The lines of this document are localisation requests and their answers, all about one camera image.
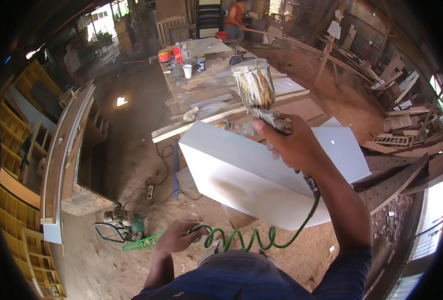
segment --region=blue striped shirt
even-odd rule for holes
[[[210,256],[168,285],[142,290],[133,300],[362,299],[372,258],[371,247],[341,250],[309,293],[265,256],[230,250]]]

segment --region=red bucket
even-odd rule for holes
[[[216,33],[216,38],[221,39],[222,41],[226,40],[226,32],[225,31],[219,31]]]

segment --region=dirt floor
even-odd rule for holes
[[[259,57],[268,58],[279,68],[280,55],[275,51],[255,50]],[[309,64],[315,63],[306,53],[299,50],[284,71],[303,85],[309,85],[314,74]],[[300,63],[305,59],[310,63]],[[231,233],[229,220],[221,205],[205,196],[198,200],[196,190],[180,194],[173,199],[173,156],[165,162],[157,154],[151,140],[151,132],[170,124],[170,110],[164,101],[170,97],[164,76],[158,64],[122,65],[118,59],[109,59],[110,71],[95,80],[95,99],[102,111],[110,119],[110,132],[106,144],[104,164],[104,194],[112,200],[120,201],[125,208],[139,213],[145,219],[147,234],[164,231],[174,220],[198,219],[213,228],[222,228]],[[383,111],[364,88],[346,79],[348,83],[334,85],[333,69],[327,65],[323,72],[321,87],[309,94],[328,115],[335,116],[344,126],[351,126],[359,141],[383,131]],[[127,104],[117,107],[118,97],[125,97]],[[158,152],[170,154],[175,138],[158,143]],[[181,153],[179,170],[186,166]],[[154,199],[146,198],[145,181],[151,178],[156,185]],[[150,267],[151,250],[120,252],[120,245],[108,244],[98,238],[93,223],[101,222],[104,211],[76,217],[62,212],[64,245],[52,245],[55,265],[69,299],[130,299],[143,286]],[[392,225],[387,223],[385,229]],[[246,239],[253,228],[267,243],[270,225],[255,221],[241,229]],[[294,232],[277,228],[277,243],[285,243]],[[323,278],[330,263],[338,255],[339,247],[331,223],[304,229],[296,241],[285,249],[269,249],[283,271],[297,282],[311,290],[308,280],[316,284]],[[197,260],[204,248],[202,243],[191,245],[187,250],[173,255],[175,276],[195,269]]]

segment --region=shorts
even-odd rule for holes
[[[223,30],[226,32],[227,39],[243,39],[245,37],[243,30],[233,25],[225,25]]]

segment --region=man in red shirt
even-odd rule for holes
[[[247,4],[247,0],[236,0],[228,10],[228,16],[225,19],[225,27],[223,30],[226,32],[227,39],[240,39],[245,36],[243,31],[247,28],[243,26],[242,17],[243,9]]]

